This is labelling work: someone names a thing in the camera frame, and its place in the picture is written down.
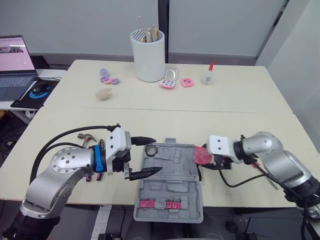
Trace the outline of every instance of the hammer head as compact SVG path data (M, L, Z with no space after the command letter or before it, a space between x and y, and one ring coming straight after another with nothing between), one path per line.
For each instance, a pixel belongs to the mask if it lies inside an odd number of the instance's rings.
M94 138L94 136L92 136L91 134L82 134L82 133L79 133L78 134L78 139L84 139L86 142L87 141L90 141L90 140L93 140L96 142L96 139Z

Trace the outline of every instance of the white table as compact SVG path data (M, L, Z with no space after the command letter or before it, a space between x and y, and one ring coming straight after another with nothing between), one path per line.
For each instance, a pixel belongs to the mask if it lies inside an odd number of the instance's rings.
M78 127L93 125L121 126L131 136L145 136L163 142L176 138L177 143L201 146L209 135L221 135L239 139L258 131L268 131L279 138L286 150L294 153L320 178L319 154L305 130L293 114L196 112L171 110L104 109L86 107L42 107L27 127L14 149L0 168L0 198L22 200L29 186L34 159L51 138ZM96 139L105 139L106 130L92 130ZM77 133L58 142L81 144ZM43 159L39 173L49 164L55 150ZM133 146L130 167L140 169L143 148ZM232 170L224 170L226 179L235 184L260 174L250 165L232 164ZM228 188L217 171L201 168L204 206L211 207L293 207L286 201L282 190L275 190L264 178L258 178L237 188ZM124 179L123 173L104 176L103 181L88 183L82 179L75 187L69 203L77 204L134 204L137 181Z
M37 69L36 70L39 78L59 78L62 79L64 74L67 72L66 70L60 70L60 69ZM32 85L25 91L23 95L25 95L35 84L36 82L33 82ZM15 114L18 118L20 118L25 123L29 123L30 119L21 111L37 111L38 109L32 109L32 108L20 108L20 107L11 107L11 104L14 101L0 101L0 110L9 110L13 114Z
M199 112L287 113L292 111L263 66L216 65L211 85L200 83L208 65L167 64L179 69L173 89L159 82L143 82L136 77L133 62L76 60L54 89L44 106L112 109L174 110ZM106 68L117 85L100 82ZM194 86L184 88L180 79L192 78ZM112 97L96 99L96 92L112 88Z

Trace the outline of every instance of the power strip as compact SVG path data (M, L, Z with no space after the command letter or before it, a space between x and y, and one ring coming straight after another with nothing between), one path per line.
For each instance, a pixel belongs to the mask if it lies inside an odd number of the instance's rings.
M98 240L99 234L105 234L112 205L101 206L95 219L91 240Z

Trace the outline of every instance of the gray tool case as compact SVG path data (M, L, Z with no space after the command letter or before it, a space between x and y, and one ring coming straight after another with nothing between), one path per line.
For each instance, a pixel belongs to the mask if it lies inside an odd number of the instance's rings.
M193 161L195 146L176 144L174 138L155 143L157 153L143 151L141 168L163 167L138 183L133 217L136 221L165 223L201 223L204 219L202 190L197 166ZM140 201L154 207L139 207ZM181 209L168 209L167 203L180 203Z

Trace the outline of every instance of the laptop keyboard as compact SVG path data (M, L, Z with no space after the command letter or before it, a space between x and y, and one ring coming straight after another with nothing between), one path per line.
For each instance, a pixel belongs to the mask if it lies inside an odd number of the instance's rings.
M0 77L0 88L25 87L34 76L2 76Z

